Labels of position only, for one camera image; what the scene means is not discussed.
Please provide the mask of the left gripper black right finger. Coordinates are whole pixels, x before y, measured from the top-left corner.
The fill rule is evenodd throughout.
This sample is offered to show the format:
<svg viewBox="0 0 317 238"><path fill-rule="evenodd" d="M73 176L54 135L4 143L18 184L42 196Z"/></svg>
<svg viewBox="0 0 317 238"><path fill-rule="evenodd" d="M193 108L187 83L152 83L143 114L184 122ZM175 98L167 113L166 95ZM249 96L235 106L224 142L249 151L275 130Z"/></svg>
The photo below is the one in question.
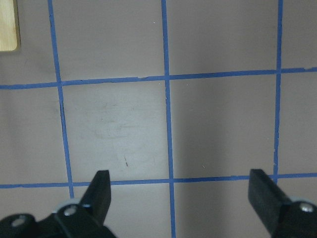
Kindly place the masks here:
<svg viewBox="0 0 317 238"><path fill-rule="evenodd" d="M248 200L272 238L315 238L317 205L288 196L261 169L251 169Z"/></svg>

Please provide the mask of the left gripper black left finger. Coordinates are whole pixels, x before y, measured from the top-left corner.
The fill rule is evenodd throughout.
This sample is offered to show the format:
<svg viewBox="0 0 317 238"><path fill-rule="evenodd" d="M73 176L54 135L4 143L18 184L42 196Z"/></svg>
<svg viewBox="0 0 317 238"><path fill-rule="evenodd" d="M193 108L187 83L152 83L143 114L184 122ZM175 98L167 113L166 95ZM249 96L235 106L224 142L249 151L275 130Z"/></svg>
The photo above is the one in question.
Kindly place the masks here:
<svg viewBox="0 0 317 238"><path fill-rule="evenodd" d="M114 238L104 225L111 203L109 171L97 171L78 202L57 208L46 218L36 221L28 213L7 216L0 221L2 238Z"/></svg>

